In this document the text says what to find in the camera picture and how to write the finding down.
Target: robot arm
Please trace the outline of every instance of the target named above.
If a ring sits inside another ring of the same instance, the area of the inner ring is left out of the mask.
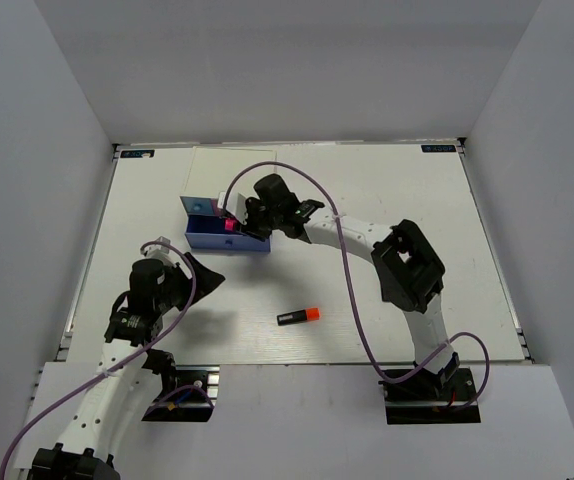
[[[289,238],[340,248],[335,215],[323,203],[299,201],[277,174],[259,180],[254,190],[258,198],[245,201],[246,218],[237,218],[241,223],[236,230],[258,239],[281,230]],[[403,311],[414,343],[414,359],[420,363],[448,341],[440,298],[443,263],[409,220],[393,227],[347,216],[340,222],[347,251],[374,265],[383,301]],[[458,354],[447,345],[421,373],[440,391],[458,366]]]
[[[127,428],[135,418],[142,417],[161,390],[164,395],[176,389],[173,356],[160,350],[150,349],[119,370],[107,372],[156,338],[165,313],[187,304],[192,281],[167,253],[166,248],[154,247],[146,252],[145,259],[133,264],[130,289],[112,308],[96,371],[107,378],[85,392],[54,448],[38,450],[30,479],[120,480],[113,459]],[[202,266],[191,254],[186,258],[197,283],[193,304],[225,278]]]

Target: black label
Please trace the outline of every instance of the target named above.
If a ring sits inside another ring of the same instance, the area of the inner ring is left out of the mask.
[[[120,152],[120,158],[143,158],[145,156],[151,158],[154,156],[155,150],[123,150]]]
[[[454,145],[421,145],[420,148],[424,153],[455,153]]]

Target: pink object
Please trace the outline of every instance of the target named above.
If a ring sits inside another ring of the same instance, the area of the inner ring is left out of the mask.
[[[236,220],[234,218],[225,219],[225,230],[233,232],[234,228],[236,228]]]

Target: gray wall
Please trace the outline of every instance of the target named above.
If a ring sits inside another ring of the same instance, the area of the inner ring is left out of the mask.
[[[37,0],[117,143],[467,135],[539,0]]]
[[[31,0],[0,0],[0,460],[54,357],[111,146]]]
[[[529,346],[574,422],[574,2],[542,2],[467,157]]]

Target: red object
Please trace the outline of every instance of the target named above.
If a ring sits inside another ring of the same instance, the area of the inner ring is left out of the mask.
[[[318,320],[320,318],[320,310],[317,308],[308,308],[305,310],[305,314],[307,315],[308,322],[311,322],[312,320]]]
[[[235,228],[236,228],[236,219],[234,218],[225,219],[225,230],[233,232]]]

